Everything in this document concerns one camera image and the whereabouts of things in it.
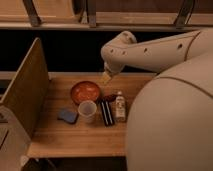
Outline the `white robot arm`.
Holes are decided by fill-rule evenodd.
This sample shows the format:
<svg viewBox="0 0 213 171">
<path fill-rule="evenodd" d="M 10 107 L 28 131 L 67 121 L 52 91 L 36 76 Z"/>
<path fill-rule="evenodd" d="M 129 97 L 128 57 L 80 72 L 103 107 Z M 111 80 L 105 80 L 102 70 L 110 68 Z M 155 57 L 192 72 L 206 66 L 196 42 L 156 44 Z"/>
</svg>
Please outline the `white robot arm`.
<svg viewBox="0 0 213 171">
<path fill-rule="evenodd" d="M 139 43 L 123 31 L 101 49 L 107 80 L 126 66 L 157 74 L 127 121 L 128 171 L 213 171 L 213 28 Z"/>
</svg>

